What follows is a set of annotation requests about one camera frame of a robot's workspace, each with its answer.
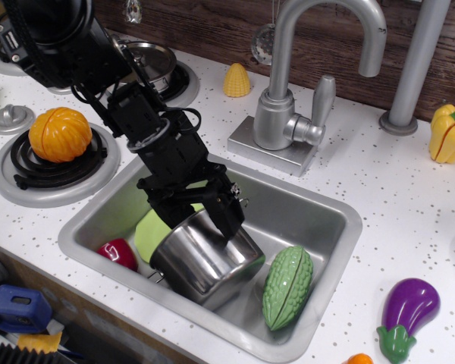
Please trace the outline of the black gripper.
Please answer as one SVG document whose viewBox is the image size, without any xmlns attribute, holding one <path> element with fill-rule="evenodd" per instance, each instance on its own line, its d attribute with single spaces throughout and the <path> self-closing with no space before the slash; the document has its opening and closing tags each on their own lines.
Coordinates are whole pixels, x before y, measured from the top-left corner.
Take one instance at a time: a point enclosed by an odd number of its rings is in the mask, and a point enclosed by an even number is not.
<svg viewBox="0 0 455 364">
<path fill-rule="evenodd" d="M 150 171 L 138 187 L 148 196 L 157 216 L 175 228 L 202 203 L 226 240 L 244 222 L 240 188 L 231 183 L 224 165 L 209 161 L 209 152 L 197 133 L 158 131 L 127 144 Z"/>
</svg>

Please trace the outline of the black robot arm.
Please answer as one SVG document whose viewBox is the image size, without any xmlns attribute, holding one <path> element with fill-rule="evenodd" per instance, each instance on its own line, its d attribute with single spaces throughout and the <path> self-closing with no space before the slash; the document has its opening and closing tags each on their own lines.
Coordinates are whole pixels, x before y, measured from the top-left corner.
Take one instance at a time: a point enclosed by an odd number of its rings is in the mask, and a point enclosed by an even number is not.
<svg viewBox="0 0 455 364">
<path fill-rule="evenodd" d="M 171 228 L 203 205 L 231 239 L 244 214 L 223 165 L 209 161 L 192 108 L 172 108 L 147 80 L 128 47 L 110 37 L 91 1 L 6 1 L 0 41 L 8 57 L 45 87 L 70 89 L 150 171 L 139 181 Z"/>
</svg>

